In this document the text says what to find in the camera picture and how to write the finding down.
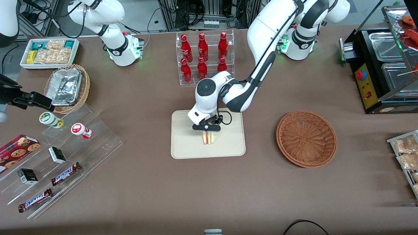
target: yogurt cup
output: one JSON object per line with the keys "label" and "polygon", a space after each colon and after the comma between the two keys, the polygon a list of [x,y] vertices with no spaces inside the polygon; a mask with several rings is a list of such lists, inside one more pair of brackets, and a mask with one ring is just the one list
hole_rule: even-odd
{"label": "yogurt cup", "polygon": [[81,123],[74,124],[71,127],[71,133],[80,135],[84,139],[88,139],[92,136],[92,130],[87,129],[87,127]]}
{"label": "yogurt cup", "polygon": [[39,122],[53,128],[61,128],[64,125],[64,120],[56,117],[51,112],[44,112],[39,116]]}

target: bottle cap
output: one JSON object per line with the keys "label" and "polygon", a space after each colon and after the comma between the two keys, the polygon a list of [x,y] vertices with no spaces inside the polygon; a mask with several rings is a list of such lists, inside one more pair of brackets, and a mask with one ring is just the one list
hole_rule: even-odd
{"label": "bottle cap", "polygon": [[55,115],[51,112],[44,112],[39,116],[39,122],[45,125],[52,124],[55,120]]}
{"label": "bottle cap", "polygon": [[81,123],[76,123],[71,127],[71,133],[81,135],[86,130],[86,127]]}

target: snickers bar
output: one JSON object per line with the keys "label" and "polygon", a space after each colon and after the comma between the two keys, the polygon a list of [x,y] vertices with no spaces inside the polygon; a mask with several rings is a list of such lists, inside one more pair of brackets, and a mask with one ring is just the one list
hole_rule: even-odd
{"label": "snickers bar", "polygon": [[52,197],[52,190],[48,188],[45,192],[39,194],[38,196],[32,198],[30,201],[19,205],[19,213],[22,213],[29,209],[31,206],[39,203],[40,201],[44,200],[47,197]]}
{"label": "snickers bar", "polygon": [[67,177],[69,177],[70,175],[72,175],[74,172],[76,172],[80,168],[81,168],[80,164],[78,162],[76,162],[74,165],[72,165],[66,171],[64,171],[63,173],[59,174],[57,177],[53,178],[51,180],[52,185],[55,186],[55,185],[59,184],[61,181],[65,180]]}

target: clear acrylic shelf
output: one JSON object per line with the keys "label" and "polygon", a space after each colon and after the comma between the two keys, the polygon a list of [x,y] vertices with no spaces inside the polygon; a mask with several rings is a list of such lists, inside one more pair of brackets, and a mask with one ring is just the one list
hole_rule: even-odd
{"label": "clear acrylic shelf", "polygon": [[[208,68],[208,74],[206,77],[210,78],[214,76],[218,72],[218,43],[221,37],[221,32],[227,33],[227,41],[228,41],[228,55],[226,57],[225,64],[227,65],[227,71],[234,76],[234,69],[235,69],[235,59],[234,59],[234,31],[233,30],[219,30],[219,31],[203,31],[205,34],[206,42],[208,43],[208,50],[209,50],[209,59],[206,61],[206,65]],[[193,56],[193,61],[188,63],[191,69],[191,82],[186,83],[183,79],[183,75],[181,74],[181,63],[180,60],[183,58],[181,54],[181,40],[180,36],[185,34],[187,36],[187,41],[190,43],[191,46],[191,54]],[[198,65],[198,58],[199,52],[197,49],[197,45],[199,44],[199,36],[195,34],[194,31],[187,31],[181,32],[176,34],[176,51],[177,51],[177,67],[178,67],[178,77],[180,80],[180,85],[196,85],[199,79],[199,73],[197,71]]]}
{"label": "clear acrylic shelf", "polygon": [[418,63],[418,52],[408,48],[405,44],[418,49],[418,45],[410,38],[405,37],[405,29],[413,29],[412,26],[402,21],[402,16],[410,16],[409,10],[405,5],[399,6],[385,6],[382,8],[383,16],[388,24],[393,38],[398,45],[399,52],[405,62],[408,71],[415,70],[415,65]]}
{"label": "clear acrylic shelf", "polygon": [[[23,216],[35,219],[59,198],[84,179],[96,166],[105,160],[123,143],[118,136],[109,129],[98,117],[98,112],[83,105],[63,117],[64,126],[60,129],[49,127],[38,137],[41,147],[31,156],[16,163],[10,172],[2,174],[0,178],[0,191],[8,205],[16,207],[51,188],[53,197],[41,201],[26,210]],[[70,131],[74,123],[83,123],[92,130],[92,137],[84,139],[73,135]],[[52,161],[48,148],[58,147],[66,157],[64,164]],[[81,169],[56,186],[52,186],[51,179],[79,162]],[[32,169],[39,182],[34,185],[23,184],[17,171],[20,168]]]}

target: aluminum foil container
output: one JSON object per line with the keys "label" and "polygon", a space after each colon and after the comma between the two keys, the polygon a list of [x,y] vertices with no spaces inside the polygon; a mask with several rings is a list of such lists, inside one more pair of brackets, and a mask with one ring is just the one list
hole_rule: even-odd
{"label": "aluminum foil container", "polygon": [[46,97],[55,106],[72,106],[77,103],[83,73],[79,69],[57,70],[52,74]]}

